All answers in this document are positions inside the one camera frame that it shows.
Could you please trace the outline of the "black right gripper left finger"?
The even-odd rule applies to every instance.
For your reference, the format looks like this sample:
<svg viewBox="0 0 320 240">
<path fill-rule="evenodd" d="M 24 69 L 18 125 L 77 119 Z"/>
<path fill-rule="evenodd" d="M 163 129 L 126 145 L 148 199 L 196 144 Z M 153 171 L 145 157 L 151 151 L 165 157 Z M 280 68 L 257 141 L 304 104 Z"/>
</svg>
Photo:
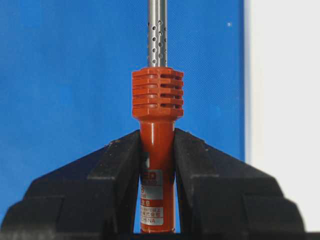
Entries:
<svg viewBox="0 0 320 240">
<path fill-rule="evenodd" d="M 35 179 L 1 224 L 3 240 L 113 240 L 134 230 L 140 133 Z"/>
</svg>

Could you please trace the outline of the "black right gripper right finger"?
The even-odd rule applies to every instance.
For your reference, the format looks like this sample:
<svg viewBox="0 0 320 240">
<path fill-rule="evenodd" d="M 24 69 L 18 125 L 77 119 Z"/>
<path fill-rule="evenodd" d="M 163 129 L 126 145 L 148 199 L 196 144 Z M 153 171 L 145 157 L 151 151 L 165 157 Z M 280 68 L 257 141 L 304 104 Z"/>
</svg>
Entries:
<svg viewBox="0 0 320 240">
<path fill-rule="evenodd" d="M 176 129 L 180 229 L 187 235 L 304 235 L 276 179 Z"/>
</svg>

